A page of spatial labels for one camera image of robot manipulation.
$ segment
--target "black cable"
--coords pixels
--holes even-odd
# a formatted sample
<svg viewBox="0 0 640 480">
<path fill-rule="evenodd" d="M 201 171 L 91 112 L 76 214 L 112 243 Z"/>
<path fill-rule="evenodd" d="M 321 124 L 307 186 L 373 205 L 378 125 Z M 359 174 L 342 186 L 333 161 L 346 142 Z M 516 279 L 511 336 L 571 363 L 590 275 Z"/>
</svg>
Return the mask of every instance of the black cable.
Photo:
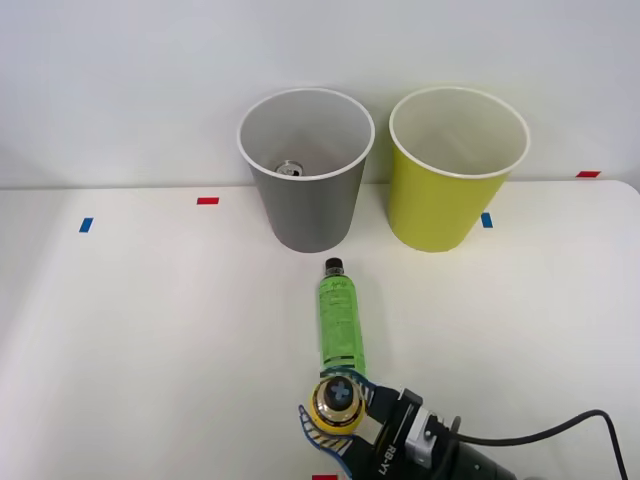
<svg viewBox="0 0 640 480">
<path fill-rule="evenodd" d="M 572 427 L 575 427 L 579 423 L 584 422 L 586 419 L 591 417 L 602 417 L 604 421 L 607 422 L 607 428 L 609 429 L 609 436 L 611 437 L 611 444 L 613 445 L 613 452 L 616 455 L 616 462 L 618 464 L 618 470 L 620 471 L 620 476 L 622 480 L 629 480 L 627 477 L 627 469 L 624 466 L 624 461 L 622 460 L 622 452 L 620 451 L 620 443 L 618 443 L 618 435 L 616 435 L 616 429 L 613 426 L 613 422 L 611 421 L 611 417 L 602 410 L 589 410 L 588 412 L 581 413 L 577 417 L 572 418 L 569 421 L 561 423 L 560 425 L 550 428 L 549 430 L 545 430 L 540 433 L 535 433 L 533 435 L 527 435 L 526 437 L 517 437 L 517 438 L 504 438 L 504 439 L 486 439 L 486 438 L 475 438 L 468 437 L 466 435 L 462 435 L 457 432 L 452 432 L 446 430 L 444 433 L 447 437 L 452 440 L 458 440 L 459 442 L 468 443 L 470 445 L 482 445 L 485 447 L 516 447 L 519 445 L 527 445 L 529 443 L 539 442 L 540 440 L 546 440 L 547 438 L 551 438 L 559 433 L 565 432 Z"/>
</svg>

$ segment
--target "blue tape marker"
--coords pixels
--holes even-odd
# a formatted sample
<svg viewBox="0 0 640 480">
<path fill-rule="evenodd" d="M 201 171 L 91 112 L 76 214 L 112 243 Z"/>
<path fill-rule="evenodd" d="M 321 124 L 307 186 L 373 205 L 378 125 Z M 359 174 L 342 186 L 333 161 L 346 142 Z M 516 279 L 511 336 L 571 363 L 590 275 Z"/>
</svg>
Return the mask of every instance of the blue tape marker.
<svg viewBox="0 0 640 480">
<path fill-rule="evenodd" d="M 91 228 L 91 224 L 93 223 L 92 217 L 87 217 L 82 221 L 82 225 L 80 225 L 80 233 L 87 233 Z"/>
<path fill-rule="evenodd" d="M 480 215 L 480 219 L 482 220 L 482 226 L 484 228 L 493 228 L 493 222 L 491 221 L 491 215 L 489 215 L 489 212 L 484 212 Z"/>
</svg>

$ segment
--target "gray paper cup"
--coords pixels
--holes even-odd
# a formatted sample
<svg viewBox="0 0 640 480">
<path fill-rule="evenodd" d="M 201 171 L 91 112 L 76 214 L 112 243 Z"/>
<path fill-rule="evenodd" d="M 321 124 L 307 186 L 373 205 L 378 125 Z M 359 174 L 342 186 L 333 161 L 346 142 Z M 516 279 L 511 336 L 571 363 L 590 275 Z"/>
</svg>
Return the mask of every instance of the gray paper cup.
<svg viewBox="0 0 640 480">
<path fill-rule="evenodd" d="M 311 253 L 342 241 L 374 136 L 369 112 L 331 90 L 288 90 L 249 110 L 238 147 L 280 242 Z"/>
</svg>

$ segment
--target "bottle cap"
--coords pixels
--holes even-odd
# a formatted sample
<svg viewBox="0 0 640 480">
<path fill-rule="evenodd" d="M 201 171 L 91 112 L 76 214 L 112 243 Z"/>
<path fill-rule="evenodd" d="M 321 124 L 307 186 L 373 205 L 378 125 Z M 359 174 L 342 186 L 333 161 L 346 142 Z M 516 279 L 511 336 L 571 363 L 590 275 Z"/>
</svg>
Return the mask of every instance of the bottle cap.
<svg viewBox="0 0 640 480">
<path fill-rule="evenodd" d="M 346 410 L 353 403 L 353 384 L 344 377 L 333 377 L 325 387 L 324 401 L 331 410 Z"/>
<path fill-rule="evenodd" d="M 342 260 L 339 258 L 330 258 L 324 264 L 325 271 L 328 272 L 331 269 L 339 268 L 344 272 L 344 267 L 342 265 Z"/>
</svg>

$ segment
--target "paper cup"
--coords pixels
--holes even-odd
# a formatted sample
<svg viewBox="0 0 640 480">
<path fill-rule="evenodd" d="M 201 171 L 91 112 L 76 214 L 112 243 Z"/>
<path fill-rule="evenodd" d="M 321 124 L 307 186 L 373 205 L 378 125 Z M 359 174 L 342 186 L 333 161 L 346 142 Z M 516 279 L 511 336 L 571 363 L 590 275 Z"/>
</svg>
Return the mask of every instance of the paper cup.
<svg viewBox="0 0 640 480">
<path fill-rule="evenodd" d="M 389 223 L 417 250 L 456 247 L 529 149 L 529 128 L 506 102 L 462 87 L 420 90 L 389 120 Z"/>
<path fill-rule="evenodd" d="M 307 253 L 342 241 L 374 136 L 369 112 L 331 90 L 288 90 L 249 110 L 238 147 L 278 240 Z"/>
</svg>

